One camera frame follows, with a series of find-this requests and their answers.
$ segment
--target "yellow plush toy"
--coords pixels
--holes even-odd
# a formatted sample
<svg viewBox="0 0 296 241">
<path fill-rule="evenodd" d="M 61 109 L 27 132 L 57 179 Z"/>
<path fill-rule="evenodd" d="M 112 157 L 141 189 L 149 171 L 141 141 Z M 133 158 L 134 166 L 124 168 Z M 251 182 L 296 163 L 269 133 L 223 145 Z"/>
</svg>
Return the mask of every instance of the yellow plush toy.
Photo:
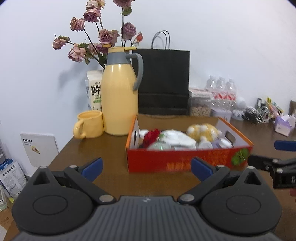
<svg viewBox="0 0 296 241">
<path fill-rule="evenodd" d="M 222 132 L 211 124 L 191 125 L 187 129 L 187 135 L 198 143 L 201 137 L 205 137 L 207 141 L 213 142 L 222 135 Z"/>
</svg>

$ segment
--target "milk carton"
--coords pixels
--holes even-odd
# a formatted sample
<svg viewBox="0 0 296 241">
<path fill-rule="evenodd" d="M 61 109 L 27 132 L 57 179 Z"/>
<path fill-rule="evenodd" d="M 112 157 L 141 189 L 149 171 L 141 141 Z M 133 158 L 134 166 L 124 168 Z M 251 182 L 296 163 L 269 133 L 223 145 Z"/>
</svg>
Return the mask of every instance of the milk carton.
<svg viewBox="0 0 296 241">
<path fill-rule="evenodd" d="M 85 80 L 85 84 L 89 110 L 102 111 L 101 80 L 103 72 L 101 70 L 92 70 L 87 71 L 86 75 L 87 79 Z"/>
</svg>

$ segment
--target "yellow mug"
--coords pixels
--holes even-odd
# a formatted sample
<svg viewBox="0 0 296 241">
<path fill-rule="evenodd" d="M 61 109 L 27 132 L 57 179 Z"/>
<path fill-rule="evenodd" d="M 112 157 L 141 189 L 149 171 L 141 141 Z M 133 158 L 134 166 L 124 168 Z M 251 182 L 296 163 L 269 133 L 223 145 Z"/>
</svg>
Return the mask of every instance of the yellow mug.
<svg viewBox="0 0 296 241">
<path fill-rule="evenodd" d="M 73 135 L 76 139 L 96 138 L 103 134 L 102 112 L 89 110 L 77 116 L 78 122 L 74 125 Z"/>
</svg>

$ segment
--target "bag handle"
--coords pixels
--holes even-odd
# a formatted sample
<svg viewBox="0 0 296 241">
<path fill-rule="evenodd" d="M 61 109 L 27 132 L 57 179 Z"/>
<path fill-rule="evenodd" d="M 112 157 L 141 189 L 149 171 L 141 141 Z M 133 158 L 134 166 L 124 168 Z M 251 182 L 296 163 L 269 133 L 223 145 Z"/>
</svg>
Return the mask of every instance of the bag handle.
<svg viewBox="0 0 296 241">
<path fill-rule="evenodd" d="M 152 38 L 152 42 L 151 42 L 151 47 L 150 47 L 150 48 L 153 49 L 153 43 L 154 43 L 156 37 L 157 37 L 160 33 L 164 33 L 164 35 L 165 35 L 165 39 L 166 39 L 166 42 L 165 42 L 165 49 L 166 49 L 166 47 L 167 47 L 167 44 L 168 44 L 168 49 L 170 49 L 170 33 L 169 33 L 167 30 L 159 31 L 159 32 L 157 32 L 157 33 L 153 36 L 153 38 Z"/>
</svg>

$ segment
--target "wooden table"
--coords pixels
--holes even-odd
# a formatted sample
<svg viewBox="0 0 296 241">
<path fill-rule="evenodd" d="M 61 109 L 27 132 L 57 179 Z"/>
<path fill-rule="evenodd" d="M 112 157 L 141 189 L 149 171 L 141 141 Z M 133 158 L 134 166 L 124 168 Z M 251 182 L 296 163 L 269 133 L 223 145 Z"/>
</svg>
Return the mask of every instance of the wooden table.
<svg viewBox="0 0 296 241">
<path fill-rule="evenodd" d="M 273 125 L 255 125 L 246 121 L 232 120 L 231 123 L 246 135 L 253 143 L 253 154 L 274 158 L 292 158 L 294 152 L 277 151 L 274 149 L 275 140 L 294 140 L 296 131 L 288 138 L 273 131 Z M 177 198 L 183 192 L 199 183 L 190 172 L 184 173 L 128 173 L 125 143 L 126 136 L 116 137 L 104 133 L 96 139 L 71 139 L 58 156 L 50 164 L 51 170 L 63 170 L 75 164 L 81 166 L 86 162 L 102 157 L 104 170 L 94 181 L 96 185 L 114 195 L 171 195 Z M 266 172 L 261 172 L 272 188 L 272 179 Z M 296 240 L 296 203 L 290 197 L 289 190 L 274 190 L 279 199 L 283 213 L 275 234 L 282 240 Z M 13 222 L 4 241 L 11 240 L 18 233 Z"/>
</svg>

